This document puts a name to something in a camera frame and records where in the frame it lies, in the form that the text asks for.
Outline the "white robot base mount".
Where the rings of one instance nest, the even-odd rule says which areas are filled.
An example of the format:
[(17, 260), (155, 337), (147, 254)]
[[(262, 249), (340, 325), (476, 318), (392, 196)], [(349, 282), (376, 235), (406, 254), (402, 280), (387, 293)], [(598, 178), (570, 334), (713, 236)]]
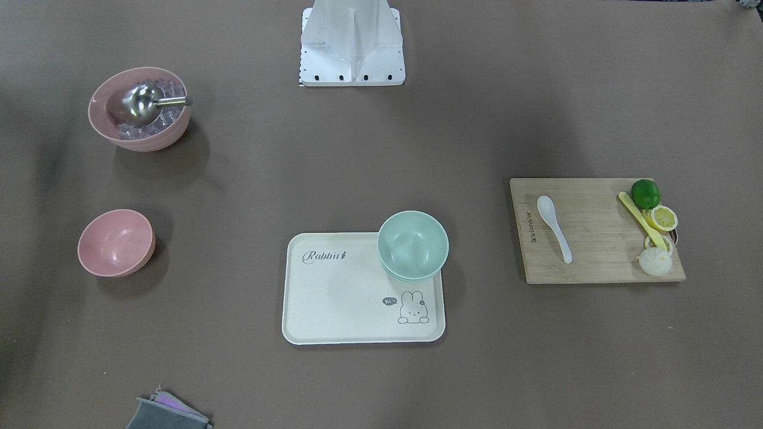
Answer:
[(302, 12), (299, 83), (403, 85), (401, 15), (387, 1), (316, 1)]

